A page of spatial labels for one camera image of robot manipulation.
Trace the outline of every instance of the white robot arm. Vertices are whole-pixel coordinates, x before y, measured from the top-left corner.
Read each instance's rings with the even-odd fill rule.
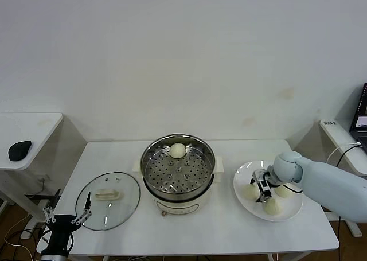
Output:
[[[292,182],[307,197],[344,219],[367,223],[367,180],[294,151],[278,155],[268,172],[270,186]]]

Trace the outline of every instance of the pot handle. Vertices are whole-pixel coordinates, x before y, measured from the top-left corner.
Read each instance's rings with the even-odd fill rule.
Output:
[[[138,173],[139,175],[142,175],[142,172],[140,170],[140,160],[135,161],[135,163],[132,167],[132,172]]]
[[[223,172],[224,172],[223,158],[220,156],[216,156],[216,165],[213,170],[213,174],[214,174],[213,182],[220,182],[222,180]]]

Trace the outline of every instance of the wooden floor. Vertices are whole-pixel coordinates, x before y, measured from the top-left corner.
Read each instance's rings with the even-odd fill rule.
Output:
[[[13,226],[17,221],[24,218],[26,216],[26,212],[20,208],[18,205],[7,207],[7,209],[0,216],[0,244],[3,244],[3,238],[8,230]],[[21,224],[14,227],[10,234],[22,229],[26,224],[26,220],[24,220]],[[337,222],[332,222],[331,224],[334,230],[337,230]],[[346,224],[344,222],[341,223],[341,255],[343,261],[366,261],[367,260],[367,224],[360,224],[361,231],[363,233],[363,237],[354,238]],[[12,239],[9,239],[11,243],[15,244],[18,242],[19,235],[14,236]],[[35,245],[33,239],[21,240],[21,244],[25,245],[28,249],[33,253],[35,250]],[[23,248],[18,248],[16,256],[13,259],[15,247],[4,246],[2,251],[0,252],[0,261],[30,261],[30,256]],[[237,256],[208,256],[210,261],[227,261],[227,260],[244,260],[244,261],[266,261],[268,260],[266,255],[237,255]],[[93,258],[96,261],[100,261],[102,258],[95,257]],[[151,261],[162,261],[163,257],[150,257]],[[110,261],[121,261],[127,260],[124,257],[111,257]],[[302,261],[337,261],[338,260],[338,251],[323,251],[323,252],[313,252],[307,257],[303,258]],[[165,261],[208,261],[208,259],[204,256],[165,256]]]

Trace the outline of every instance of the white table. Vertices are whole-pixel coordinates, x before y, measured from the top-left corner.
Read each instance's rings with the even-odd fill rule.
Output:
[[[322,119],[320,126],[325,131],[336,147],[345,145],[339,149],[340,153],[350,148],[348,143],[356,142],[350,135],[349,127],[352,120],[347,119]],[[350,168],[358,176],[367,176],[367,154],[362,149],[356,148],[345,154],[344,159]]]
[[[271,223],[249,213],[233,190],[235,171],[256,159],[272,161],[290,150],[284,140],[208,141],[223,157],[224,174],[210,189],[209,202],[197,212],[166,217],[154,204],[141,178],[141,200],[122,225],[102,232],[82,228],[74,233],[71,255],[237,255],[269,252],[332,250],[339,242],[321,206],[305,197],[301,212],[285,222]],[[90,142],[67,183],[56,214],[75,214],[82,188],[95,177],[113,171],[132,173],[132,167],[149,142]],[[37,251],[46,247],[40,241]]]
[[[62,118],[61,113],[0,113],[0,192],[33,216],[27,228],[32,228],[38,221],[44,221],[45,216],[40,208],[44,201],[39,206],[35,205],[24,196],[22,189],[7,172],[26,169]],[[12,162],[8,156],[9,147],[20,141],[31,141],[32,146],[24,159]],[[29,235],[25,232],[22,238],[27,238]]]

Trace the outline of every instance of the electric steamer pot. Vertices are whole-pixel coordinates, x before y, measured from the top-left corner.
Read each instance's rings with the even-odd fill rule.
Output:
[[[169,155],[169,148],[175,143],[186,147],[186,154],[180,159]],[[214,166],[215,156],[209,145],[185,134],[157,139],[140,160],[140,170],[149,192],[159,200],[176,205],[192,202],[210,188]]]

